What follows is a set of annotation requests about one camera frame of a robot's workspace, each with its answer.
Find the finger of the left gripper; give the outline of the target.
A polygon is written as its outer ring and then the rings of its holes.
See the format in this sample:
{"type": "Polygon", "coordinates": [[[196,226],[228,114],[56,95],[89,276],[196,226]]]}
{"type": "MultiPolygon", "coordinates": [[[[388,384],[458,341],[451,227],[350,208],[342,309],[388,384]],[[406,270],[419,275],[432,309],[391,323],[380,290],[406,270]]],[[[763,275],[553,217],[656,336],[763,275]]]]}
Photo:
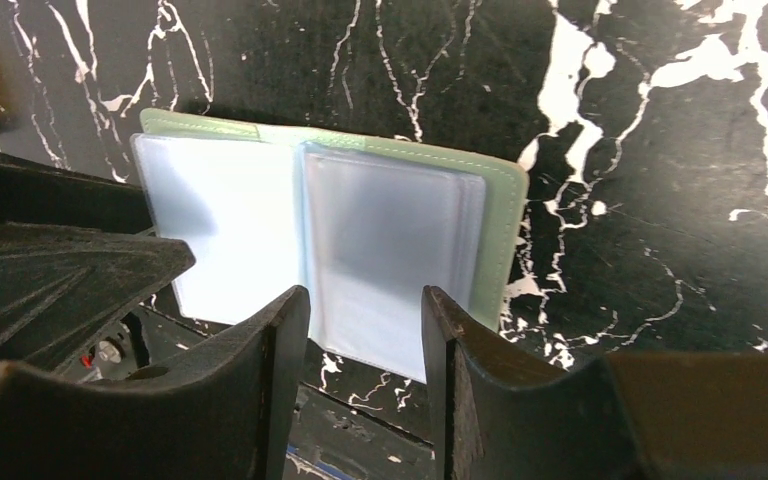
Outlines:
{"type": "Polygon", "coordinates": [[[0,223],[5,222],[125,234],[152,227],[137,186],[0,153],[0,223]]]}
{"type": "Polygon", "coordinates": [[[0,360],[62,371],[194,263],[181,240],[0,224],[0,360]]]}

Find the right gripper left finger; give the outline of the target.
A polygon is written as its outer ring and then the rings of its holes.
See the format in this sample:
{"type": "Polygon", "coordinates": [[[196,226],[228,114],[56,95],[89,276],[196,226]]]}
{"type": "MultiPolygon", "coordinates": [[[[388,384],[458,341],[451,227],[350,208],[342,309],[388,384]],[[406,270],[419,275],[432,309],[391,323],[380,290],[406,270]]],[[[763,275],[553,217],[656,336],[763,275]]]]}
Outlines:
{"type": "Polygon", "coordinates": [[[294,286],[119,381],[0,361],[0,479],[280,478],[309,318],[294,286]]]}

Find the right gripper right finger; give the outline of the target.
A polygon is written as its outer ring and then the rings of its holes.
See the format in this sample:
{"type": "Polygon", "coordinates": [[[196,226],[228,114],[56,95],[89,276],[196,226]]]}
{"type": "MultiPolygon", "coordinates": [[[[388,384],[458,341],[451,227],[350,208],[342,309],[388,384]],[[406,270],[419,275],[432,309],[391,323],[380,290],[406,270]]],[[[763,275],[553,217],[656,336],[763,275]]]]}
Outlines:
{"type": "Polygon", "coordinates": [[[768,354],[617,352],[567,372],[422,292],[439,479],[768,479],[768,354]]]}

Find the green card holder wallet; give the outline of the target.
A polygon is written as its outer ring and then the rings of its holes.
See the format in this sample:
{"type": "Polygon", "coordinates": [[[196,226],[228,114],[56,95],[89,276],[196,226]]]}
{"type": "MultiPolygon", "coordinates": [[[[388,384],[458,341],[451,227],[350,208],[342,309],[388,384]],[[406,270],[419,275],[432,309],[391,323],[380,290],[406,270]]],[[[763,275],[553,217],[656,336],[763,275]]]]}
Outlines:
{"type": "Polygon", "coordinates": [[[235,325],[308,289],[322,349],[426,379],[421,293],[496,329],[528,177],[473,152],[148,108],[131,145],[182,315],[235,325]]]}

